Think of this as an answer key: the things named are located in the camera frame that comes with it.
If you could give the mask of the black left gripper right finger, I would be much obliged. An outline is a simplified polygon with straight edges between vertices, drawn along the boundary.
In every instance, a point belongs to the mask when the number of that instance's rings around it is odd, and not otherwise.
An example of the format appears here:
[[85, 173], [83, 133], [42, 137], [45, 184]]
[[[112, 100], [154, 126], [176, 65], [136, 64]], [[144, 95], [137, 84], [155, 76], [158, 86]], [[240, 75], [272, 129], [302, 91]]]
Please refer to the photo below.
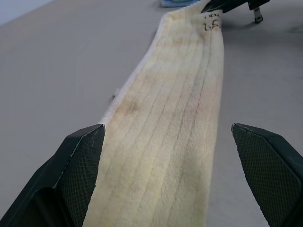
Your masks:
[[271, 227], [303, 225], [303, 157], [280, 135], [234, 123], [246, 181]]

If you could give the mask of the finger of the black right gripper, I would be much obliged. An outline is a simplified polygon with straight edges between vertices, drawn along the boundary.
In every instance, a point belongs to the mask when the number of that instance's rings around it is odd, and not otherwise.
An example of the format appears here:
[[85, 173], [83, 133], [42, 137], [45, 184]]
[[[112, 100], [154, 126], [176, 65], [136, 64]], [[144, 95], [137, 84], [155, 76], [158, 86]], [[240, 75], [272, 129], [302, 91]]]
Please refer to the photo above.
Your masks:
[[201, 13], [215, 10], [222, 10], [223, 13], [226, 13], [246, 2], [247, 0], [211, 0], [202, 9]]

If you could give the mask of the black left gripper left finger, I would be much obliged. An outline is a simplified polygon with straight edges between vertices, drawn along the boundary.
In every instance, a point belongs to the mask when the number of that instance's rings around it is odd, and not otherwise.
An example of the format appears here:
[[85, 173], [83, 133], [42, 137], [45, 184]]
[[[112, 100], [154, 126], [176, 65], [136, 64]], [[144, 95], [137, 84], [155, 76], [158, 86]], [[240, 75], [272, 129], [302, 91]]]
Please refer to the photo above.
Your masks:
[[96, 187], [105, 126], [68, 135], [0, 220], [2, 227], [81, 227]]

